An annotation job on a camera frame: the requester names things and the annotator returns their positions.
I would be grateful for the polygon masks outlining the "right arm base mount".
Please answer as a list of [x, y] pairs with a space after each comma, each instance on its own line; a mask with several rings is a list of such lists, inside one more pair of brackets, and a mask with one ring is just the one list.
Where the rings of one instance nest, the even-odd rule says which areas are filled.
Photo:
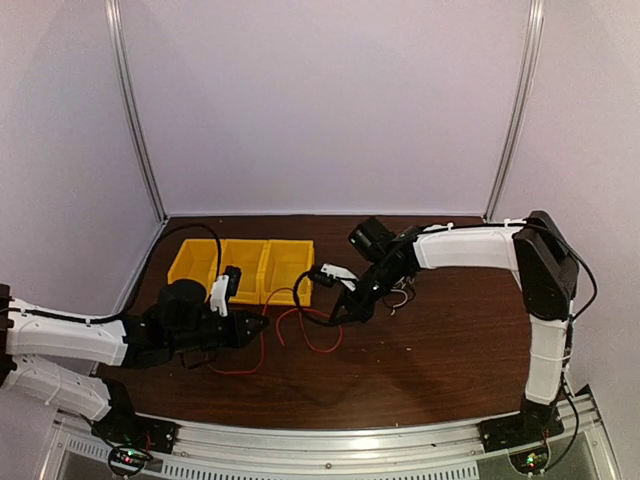
[[514, 414], [483, 420], [478, 431], [486, 453], [541, 442], [564, 432], [557, 400], [542, 404], [523, 397]]

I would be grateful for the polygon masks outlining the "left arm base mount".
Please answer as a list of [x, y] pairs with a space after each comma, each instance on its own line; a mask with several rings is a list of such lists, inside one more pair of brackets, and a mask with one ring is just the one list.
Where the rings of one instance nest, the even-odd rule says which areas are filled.
[[125, 386], [106, 380], [109, 410], [99, 420], [92, 421], [94, 433], [112, 443], [171, 454], [174, 449], [178, 425], [172, 421], [139, 415]]

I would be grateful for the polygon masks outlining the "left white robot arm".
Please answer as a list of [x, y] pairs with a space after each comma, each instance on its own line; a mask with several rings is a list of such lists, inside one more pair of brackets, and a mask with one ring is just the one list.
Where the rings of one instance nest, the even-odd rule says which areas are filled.
[[155, 304], [141, 315], [80, 316], [47, 310], [12, 296], [1, 287], [1, 386], [47, 405], [104, 422], [123, 444], [137, 442], [144, 424], [125, 388], [84, 377], [54, 358], [97, 362], [124, 369], [146, 369], [190, 352], [243, 348], [266, 329], [267, 317], [231, 309], [228, 280], [209, 298], [194, 280], [164, 286]]

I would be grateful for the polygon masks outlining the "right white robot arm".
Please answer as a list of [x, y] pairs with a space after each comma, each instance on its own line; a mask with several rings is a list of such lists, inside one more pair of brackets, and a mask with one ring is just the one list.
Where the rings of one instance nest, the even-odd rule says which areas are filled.
[[356, 275], [325, 264], [321, 271], [343, 290], [329, 317], [332, 325], [365, 323], [377, 301], [423, 270], [492, 268], [510, 272], [531, 326], [528, 378], [512, 430], [530, 442], [549, 429], [573, 350], [579, 273], [586, 262], [545, 211], [501, 223], [413, 226], [396, 234], [370, 217], [348, 237], [369, 268]]

